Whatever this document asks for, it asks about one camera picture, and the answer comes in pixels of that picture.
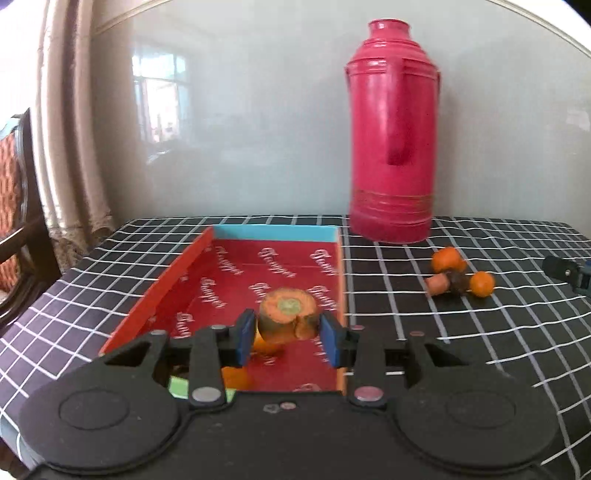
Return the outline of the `red thermos flask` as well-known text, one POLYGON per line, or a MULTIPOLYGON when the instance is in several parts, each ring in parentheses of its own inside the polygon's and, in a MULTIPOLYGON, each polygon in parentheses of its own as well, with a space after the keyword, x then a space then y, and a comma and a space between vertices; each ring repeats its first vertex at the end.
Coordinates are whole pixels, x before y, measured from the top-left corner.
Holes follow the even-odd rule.
POLYGON ((349 226, 394 244, 425 240, 433 218, 441 72, 408 23, 377 19, 346 64, 352 123, 349 226))

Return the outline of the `dark chestnut upper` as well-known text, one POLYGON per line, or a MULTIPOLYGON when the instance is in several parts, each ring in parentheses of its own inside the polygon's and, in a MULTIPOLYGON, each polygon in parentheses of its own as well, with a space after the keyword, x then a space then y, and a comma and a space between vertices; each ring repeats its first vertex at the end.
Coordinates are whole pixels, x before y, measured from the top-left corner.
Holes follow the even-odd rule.
POLYGON ((448 270, 446 276, 449 281, 448 291, 455 295, 465 295, 470 288, 470 279, 463 271, 448 270))

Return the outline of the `small orange mandarin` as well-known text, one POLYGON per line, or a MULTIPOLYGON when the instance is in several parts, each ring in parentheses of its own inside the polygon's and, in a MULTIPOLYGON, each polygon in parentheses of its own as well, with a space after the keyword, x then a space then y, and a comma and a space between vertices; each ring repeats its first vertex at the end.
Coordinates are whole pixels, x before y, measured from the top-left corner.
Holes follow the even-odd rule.
POLYGON ((471 293, 479 298, 490 297, 496 286, 494 276, 485 271, 478 271, 474 273, 469 280, 469 288, 471 293))

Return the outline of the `colourful cardboard box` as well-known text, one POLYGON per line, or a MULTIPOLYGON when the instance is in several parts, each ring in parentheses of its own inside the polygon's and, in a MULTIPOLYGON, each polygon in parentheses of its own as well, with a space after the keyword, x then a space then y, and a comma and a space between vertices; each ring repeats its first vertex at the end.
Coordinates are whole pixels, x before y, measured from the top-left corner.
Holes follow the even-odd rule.
MULTIPOLYGON (((163 330, 187 338, 196 330, 229 326, 245 309, 259 310, 280 288, 304 290, 319 311, 346 323, 341 230, 313 225, 216 225, 198 235, 143 293, 103 345, 109 353, 163 330)), ((329 364, 318 337, 270 343, 256 332, 249 364, 252 390, 331 391, 344 372, 329 364)))

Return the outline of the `carrot piece with top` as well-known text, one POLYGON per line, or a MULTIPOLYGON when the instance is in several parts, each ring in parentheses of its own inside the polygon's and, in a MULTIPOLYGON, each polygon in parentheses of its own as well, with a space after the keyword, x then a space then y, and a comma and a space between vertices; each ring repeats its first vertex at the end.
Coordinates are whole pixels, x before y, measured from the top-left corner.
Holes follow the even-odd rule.
POLYGON ((270 343, 286 344, 314 339, 320 311, 315 298, 294 288, 280 288, 263 297, 259 305, 259 334, 270 343))

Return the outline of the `carrot chunk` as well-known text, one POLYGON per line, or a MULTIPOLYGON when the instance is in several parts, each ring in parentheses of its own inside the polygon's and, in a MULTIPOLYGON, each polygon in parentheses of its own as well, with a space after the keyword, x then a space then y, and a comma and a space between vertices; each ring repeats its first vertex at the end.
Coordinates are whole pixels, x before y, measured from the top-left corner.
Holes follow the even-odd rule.
POLYGON ((451 282, 446 273, 437 273, 425 280, 426 292, 434 297, 449 291, 451 282))

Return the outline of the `wooden chair left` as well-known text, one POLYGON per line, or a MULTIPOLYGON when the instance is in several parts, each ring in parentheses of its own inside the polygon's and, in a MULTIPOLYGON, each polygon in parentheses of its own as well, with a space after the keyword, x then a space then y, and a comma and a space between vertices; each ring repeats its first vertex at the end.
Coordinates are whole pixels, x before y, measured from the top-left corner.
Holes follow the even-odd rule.
POLYGON ((1 332, 61 276, 37 185, 30 113, 1 139, 1 332))

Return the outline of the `large orange mandarin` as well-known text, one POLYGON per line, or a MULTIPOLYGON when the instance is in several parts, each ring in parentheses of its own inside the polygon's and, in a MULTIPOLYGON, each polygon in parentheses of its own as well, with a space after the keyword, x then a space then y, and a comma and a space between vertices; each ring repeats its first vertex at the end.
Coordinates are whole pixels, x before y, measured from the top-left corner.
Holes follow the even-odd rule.
POLYGON ((250 391, 254 386, 252 375, 245 368, 223 367, 221 375, 228 390, 250 391))

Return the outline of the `beige curtain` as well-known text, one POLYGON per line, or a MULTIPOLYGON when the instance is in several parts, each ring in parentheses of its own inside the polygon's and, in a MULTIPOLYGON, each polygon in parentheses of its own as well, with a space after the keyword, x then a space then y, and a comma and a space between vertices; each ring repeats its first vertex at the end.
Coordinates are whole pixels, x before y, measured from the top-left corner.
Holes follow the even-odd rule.
POLYGON ((35 172, 58 266, 73 267, 114 231, 97 161, 90 1, 47 1, 31 108, 35 172))

